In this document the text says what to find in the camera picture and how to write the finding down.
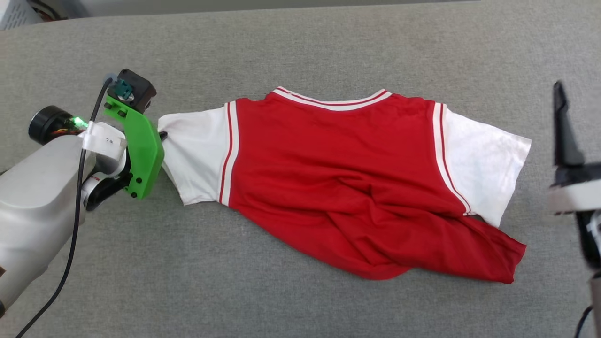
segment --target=white label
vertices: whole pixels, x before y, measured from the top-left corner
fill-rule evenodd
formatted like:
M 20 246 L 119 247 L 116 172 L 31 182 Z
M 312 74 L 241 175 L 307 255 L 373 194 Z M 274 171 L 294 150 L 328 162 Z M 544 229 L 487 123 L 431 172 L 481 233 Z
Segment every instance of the white label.
M 127 141 L 121 133 L 104 123 L 90 121 L 88 129 L 83 133 L 83 148 L 94 153 L 102 154 L 117 161 L 123 156 Z

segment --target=black cable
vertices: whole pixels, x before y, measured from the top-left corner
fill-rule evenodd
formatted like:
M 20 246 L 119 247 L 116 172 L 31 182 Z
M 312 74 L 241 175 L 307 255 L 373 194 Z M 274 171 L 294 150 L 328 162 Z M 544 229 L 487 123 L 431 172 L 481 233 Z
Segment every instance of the black cable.
M 100 109 L 100 104 L 102 103 L 102 99 L 105 95 L 106 89 L 112 83 L 112 79 L 106 79 L 105 83 L 102 85 L 102 90 L 98 95 L 98 99 L 96 100 L 96 105 L 94 105 L 94 110 L 92 111 L 92 116 L 90 117 L 90 121 L 96 120 L 96 115 L 98 115 L 98 109 Z M 79 230 L 79 214 L 80 214 L 80 204 L 81 204 L 81 185 L 84 175 L 84 165 L 85 165 L 85 149 L 81 150 L 81 155 L 79 157 L 79 171 L 77 175 L 77 191 L 75 192 L 75 220 L 73 222 L 73 236 L 71 237 L 71 249 L 69 249 L 69 258 L 67 259 L 67 266 L 65 267 L 65 272 L 63 273 L 63 277 L 58 283 L 58 287 L 56 291 L 50 297 L 50 300 L 44 305 L 40 311 L 27 323 L 27 325 L 19 332 L 17 338 L 23 337 L 23 335 L 27 332 L 27 330 L 34 325 L 35 321 L 38 320 L 39 317 L 52 305 L 54 300 L 58 297 L 58 294 L 61 293 L 63 286 L 65 285 L 65 281 L 67 280 L 67 276 L 69 276 L 69 271 L 71 270 L 71 264 L 73 263 L 73 255 L 75 254 L 75 243 L 77 242 L 77 233 Z
M 578 321 L 578 326 L 576 327 L 576 334 L 574 335 L 574 338 L 578 338 L 580 336 L 580 331 L 582 331 L 584 321 L 587 319 L 588 314 L 591 313 L 591 311 L 593 311 L 592 305 L 587 307 L 586 310 L 584 310 L 584 312 L 582 313 L 582 317 L 580 317 L 580 320 Z
M 54 8 L 50 7 L 50 5 L 47 5 L 44 2 L 41 2 L 40 0 L 28 0 L 28 1 L 31 2 L 32 4 L 42 6 L 45 9 L 49 10 L 50 13 L 52 13 L 52 16 L 54 17 L 55 20 L 61 20 L 61 16 L 58 14 L 57 11 L 54 10 Z

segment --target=green led light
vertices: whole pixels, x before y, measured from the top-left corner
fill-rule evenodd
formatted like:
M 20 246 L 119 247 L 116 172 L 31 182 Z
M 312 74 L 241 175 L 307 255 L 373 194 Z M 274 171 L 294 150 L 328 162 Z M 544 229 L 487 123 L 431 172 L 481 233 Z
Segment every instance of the green led light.
M 73 118 L 73 123 L 79 129 L 86 129 L 88 127 L 88 123 L 77 116 Z

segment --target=gray fabric surface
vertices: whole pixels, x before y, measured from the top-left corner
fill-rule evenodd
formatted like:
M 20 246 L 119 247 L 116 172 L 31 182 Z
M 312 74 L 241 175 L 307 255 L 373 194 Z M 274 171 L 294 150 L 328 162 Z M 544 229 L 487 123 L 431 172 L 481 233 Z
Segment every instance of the gray fabric surface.
M 183 207 L 161 173 L 148 199 L 119 194 L 88 214 L 66 287 L 29 336 L 572 335 L 590 302 L 590 271 L 573 220 L 546 209 L 551 89 L 565 80 L 582 147 L 599 160 L 600 17 L 596 0 L 483 1 L 106 17 L 0 32 L 4 168 L 38 147 L 26 134 L 33 113 L 55 104 L 88 116 L 105 73 L 124 67 L 157 88 L 153 121 L 278 85 L 323 100 L 386 88 L 533 141 L 501 225 L 528 245 L 511 285 L 417 269 L 363 280 L 226 207 Z M 0 320 L 1 337 L 52 294 L 66 249 Z M 591 335 L 592 321 L 585 327 Z

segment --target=red jersey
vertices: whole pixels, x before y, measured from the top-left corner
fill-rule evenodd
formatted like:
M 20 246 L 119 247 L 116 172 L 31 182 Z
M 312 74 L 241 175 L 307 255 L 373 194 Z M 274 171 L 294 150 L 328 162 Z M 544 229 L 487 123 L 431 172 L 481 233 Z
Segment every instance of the red jersey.
M 163 116 L 159 129 L 184 204 L 217 200 L 361 277 L 424 268 L 511 283 L 524 254 L 497 227 L 530 140 L 444 104 L 385 90 L 324 102 L 279 87 Z

